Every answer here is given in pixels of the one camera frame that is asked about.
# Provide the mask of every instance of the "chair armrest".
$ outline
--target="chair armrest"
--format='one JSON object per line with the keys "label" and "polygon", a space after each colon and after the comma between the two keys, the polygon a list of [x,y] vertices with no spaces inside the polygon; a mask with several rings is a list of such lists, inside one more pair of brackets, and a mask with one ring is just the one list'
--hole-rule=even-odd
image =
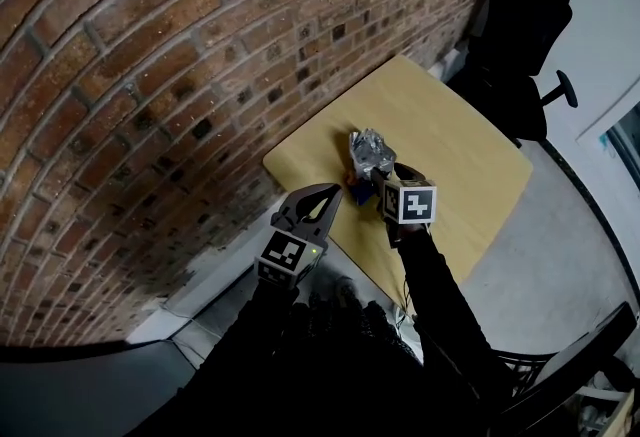
{"label": "chair armrest", "polygon": [[523,363],[544,363],[546,364],[555,353],[544,353],[544,354],[525,354],[525,353],[515,353],[515,352],[504,352],[502,350],[494,350],[494,353],[502,358],[508,359],[511,362],[523,362]]}
{"label": "chair armrest", "polygon": [[573,90],[573,85],[571,85],[569,78],[562,71],[556,71],[556,74],[560,80],[560,86],[567,96],[567,103],[569,103],[571,108],[578,108],[578,98],[576,97],[576,93]]}

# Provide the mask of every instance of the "white wall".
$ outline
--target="white wall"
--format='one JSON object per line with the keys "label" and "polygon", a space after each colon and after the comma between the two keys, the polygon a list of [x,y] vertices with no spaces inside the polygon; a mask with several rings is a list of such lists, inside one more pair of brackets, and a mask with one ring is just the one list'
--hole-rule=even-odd
{"label": "white wall", "polygon": [[640,101],[640,0],[571,0],[573,19],[536,78],[541,94],[564,71],[579,108],[546,109],[549,141],[592,193],[640,279],[640,192],[601,135]]}

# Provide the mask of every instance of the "foil-wrapped object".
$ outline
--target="foil-wrapped object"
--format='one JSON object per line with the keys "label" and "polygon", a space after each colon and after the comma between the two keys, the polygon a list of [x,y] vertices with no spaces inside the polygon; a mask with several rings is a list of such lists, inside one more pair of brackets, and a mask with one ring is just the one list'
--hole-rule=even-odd
{"label": "foil-wrapped object", "polygon": [[358,179],[371,181],[371,171],[377,167],[389,177],[396,161],[396,153],[384,143],[380,133],[371,128],[349,134],[349,153]]}

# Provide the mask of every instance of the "chair backrest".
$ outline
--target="chair backrest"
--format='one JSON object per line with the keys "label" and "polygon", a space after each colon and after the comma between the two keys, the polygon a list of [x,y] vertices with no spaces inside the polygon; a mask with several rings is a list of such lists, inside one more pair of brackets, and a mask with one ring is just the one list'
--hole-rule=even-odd
{"label": "chair backrest", "polygon": [[536,76],[572,15],[569,0],[489,0],[485,29],[472,53],[490,69]]}
{"label": "chair backrest", "polygon": [[635,328],[633,311],[623,302],[593,331],[549,359],[533,384],[497,416],[491,436],[518,435],[553,412],[600,371]]}

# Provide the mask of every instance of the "gray floor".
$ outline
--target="gray floor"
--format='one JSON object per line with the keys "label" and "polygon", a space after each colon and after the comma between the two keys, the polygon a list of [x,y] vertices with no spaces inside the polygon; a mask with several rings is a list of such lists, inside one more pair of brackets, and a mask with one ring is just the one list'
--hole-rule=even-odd
{"label": "gray floor", "polygon": [[[534,166],[527,189],[461,288],[494,348],[554,352],[633,296],[613,247],[571,182],[539,145],[524,144],[522,152]],[[377,299],[393,319],[391,302],[337,247],[330,249],[325,263],[309,277],[303,296],[343,273],[356,279],[363,300]],[[198,320],[221,335],[254,286],[249,274]],[[625,356],[640,370],[639,337],[630,340]],[[204,356],[217,341],[197,325],[177,338]],[[200,362],[192,351],[185,353]]]}
{"label": "gray floor", "polygon": [[0,434],[125,435],[193,374],[176,347],[163,342],[87,359],[0,363]]}

